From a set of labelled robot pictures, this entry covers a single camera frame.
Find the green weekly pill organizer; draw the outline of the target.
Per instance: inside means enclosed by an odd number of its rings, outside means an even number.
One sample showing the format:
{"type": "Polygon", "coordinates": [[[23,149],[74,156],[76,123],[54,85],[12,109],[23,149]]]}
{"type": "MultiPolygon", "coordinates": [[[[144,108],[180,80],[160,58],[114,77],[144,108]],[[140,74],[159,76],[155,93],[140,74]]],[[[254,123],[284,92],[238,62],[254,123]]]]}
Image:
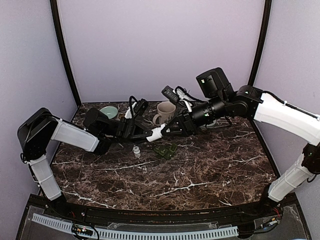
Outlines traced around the green weekly pill organizer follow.
{"type": "Polygon", "coordinates": [[[173,155],[176,153],[177,148],[178,146],[176,144],[172,144],[169,147],[159,145],[159,146],[156,146],[153,150],[162,158],[166,160],[170,160],[173,157],[173,155]]]}

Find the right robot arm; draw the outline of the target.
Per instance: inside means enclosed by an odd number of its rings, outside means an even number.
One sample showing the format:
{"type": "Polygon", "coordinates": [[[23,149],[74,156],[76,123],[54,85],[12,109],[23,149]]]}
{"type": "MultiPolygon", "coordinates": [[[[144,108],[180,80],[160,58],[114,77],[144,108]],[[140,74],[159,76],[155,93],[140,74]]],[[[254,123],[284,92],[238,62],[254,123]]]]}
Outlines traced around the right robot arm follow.
{"type": "Polygon", "coordinates": [[[255,205],[255,213],[266,217],[280,202],[305,180],[320,173],[320,117],[278,98],[272,92],[251,85],[234,91],[224,71],[213,68],[196,77],[208,99],[183,110],[162,128],[163,136],[188,137],[201,126],[222,117],[242,117],[266,123],[306,140],[298,160],[284,175],[266,188],[264,196],[255,205]]]}

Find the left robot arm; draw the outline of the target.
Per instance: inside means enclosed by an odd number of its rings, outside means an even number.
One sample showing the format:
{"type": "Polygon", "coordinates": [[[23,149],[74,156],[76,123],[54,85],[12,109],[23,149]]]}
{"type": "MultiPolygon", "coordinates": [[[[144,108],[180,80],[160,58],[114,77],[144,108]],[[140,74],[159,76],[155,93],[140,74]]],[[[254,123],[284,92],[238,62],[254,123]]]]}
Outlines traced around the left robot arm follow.
{"type": "Polygon", "coordinates": [[[134,118],[109,119],[96,108],[85,115],[84,128],[52,115],[40,108],[17,130],[22,153],[21,160],[28,164],[36,183],[51,203],[51,210],[60,218],[67,218],[70,206],[62,199],[62,191],[47,160],[51,141],[78,147],[95,155],[104,155],[114,143],[144,143],[153,132],[134,118]]]}

